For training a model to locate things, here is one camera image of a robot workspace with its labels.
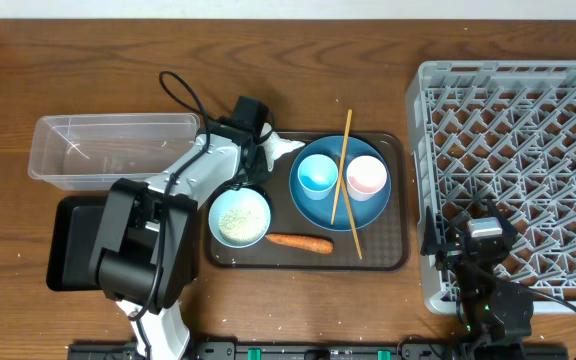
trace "carrot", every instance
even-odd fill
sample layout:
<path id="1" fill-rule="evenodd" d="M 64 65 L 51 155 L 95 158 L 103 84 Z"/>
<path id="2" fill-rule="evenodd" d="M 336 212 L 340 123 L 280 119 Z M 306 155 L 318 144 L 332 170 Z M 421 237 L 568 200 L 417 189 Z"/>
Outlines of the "carrot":
<path id="1" fill-rule="evenodd" d="M 292 246 L 324 255 L 332 253 L 332 249 L 334 248 L 332 241 L 311 236 L 268 234 L 266 235 L 266 239 L 275 244 Z"/>

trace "white napkin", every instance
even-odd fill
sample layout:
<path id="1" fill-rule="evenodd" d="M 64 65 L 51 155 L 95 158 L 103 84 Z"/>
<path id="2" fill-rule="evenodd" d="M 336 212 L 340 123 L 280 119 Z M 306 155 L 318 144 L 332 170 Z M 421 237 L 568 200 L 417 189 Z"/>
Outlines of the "white napkin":
<path id="1" fill-rule="evenodd" d="M 265 123 L 264 128 L 261 130 L 261 136 L 266 136 L 269 131 L 272 131 L 270 124 Z M 287 154 L 295 149 L 299 149 L 305 144 L 301 141 L 293 141 L 282 139 L 276 132 L 272 132 L 268 140 L 264 141 L 261 146 L 264 147 L 266 153 L 266 162 L 268 163 L 268 171 L 272 171 L 275 165 L 275 160 L 279 159 L 281 155 Z"/>

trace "wooden table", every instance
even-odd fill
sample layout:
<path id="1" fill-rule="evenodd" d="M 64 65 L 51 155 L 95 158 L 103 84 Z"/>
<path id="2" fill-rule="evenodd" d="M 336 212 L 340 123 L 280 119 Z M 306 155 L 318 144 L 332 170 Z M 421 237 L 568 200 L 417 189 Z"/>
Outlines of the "wooden table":
<path id="1" fill-rule="evenodd" d="M 281 128 L 381 130 L 405 144 L 404 92 L 426 60 L 576 59 L 576 22 L 0 20 L 0 359 L 64 359 L 75 341 L 124 341 L 99 292 L 45 284 L 55 207 L 66 194 L 27 175 L 44 115 L 184 111 L 157 74 L 180 72 L 212 114 L 261 99 Z M 417 247 L 413 162 L 410 238 Z M 395 273 L 233 271 L 202 259 L 181 296 L 195 333 L 244 341 L 446 338 L 455 317 L 423 304 L 419 256 Z M 531 342 L 576 354 L 576 317 L 535 316 Z"/>

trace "white wall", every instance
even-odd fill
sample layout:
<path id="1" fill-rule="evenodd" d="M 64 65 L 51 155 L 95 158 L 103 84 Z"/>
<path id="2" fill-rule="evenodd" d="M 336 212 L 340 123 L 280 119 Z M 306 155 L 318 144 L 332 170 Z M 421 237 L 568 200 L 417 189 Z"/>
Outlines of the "white wall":
<path id="1" fill-rule="evenodd" d="M 0 0 L 0 18 L 576 19 L 575 0 Z"/>

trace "wooden chopstick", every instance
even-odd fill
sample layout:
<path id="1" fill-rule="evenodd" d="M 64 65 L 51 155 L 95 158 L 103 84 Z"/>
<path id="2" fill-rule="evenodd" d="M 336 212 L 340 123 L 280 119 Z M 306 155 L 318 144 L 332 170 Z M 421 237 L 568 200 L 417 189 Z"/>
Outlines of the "wooden chopstick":
<path id="1" fill-rule="evenodd" d="M 339 174 L 337 175 L 337 187 L 335 188 L 335 200 L 332 204 L 332 218 L 330 225 L 335 223 L 335 215 L 337 214 L 337 201 L 339 200 L 339 186 L 344 181 L 344 161 L 346 160 L 346 146 L 348 145 L 348 133 L 350 133 L 350 120 L 352 119 L 352 109 L 348 109 L 348 117 L 346 118 L 346 130 L 344 130 L 344 143 L 341 146 L 341 164 L 339 165 Z"/>
<path id="2" fill-rule="evenodd" d="M 350 220 L 350 228 L 352 229 L 352 236 L 355 238 L 355 245 L 357 246 L 357 254 L 359 254 L 359 260 L 363 260 L 361 257 L 361 246 L 359 246 L 359 236 L 357 235 L 357 227 L 355 226 L 355 219 L 352 216 L 352 209 L 350 208 L 350 199 L 348 199 L 348 191 L 346 190 L 346 182 L 341 179 L 341 189 L 344 193 L 344 200 L 346 200 L 346 211 L 348 211 L 348 220 Z"/>

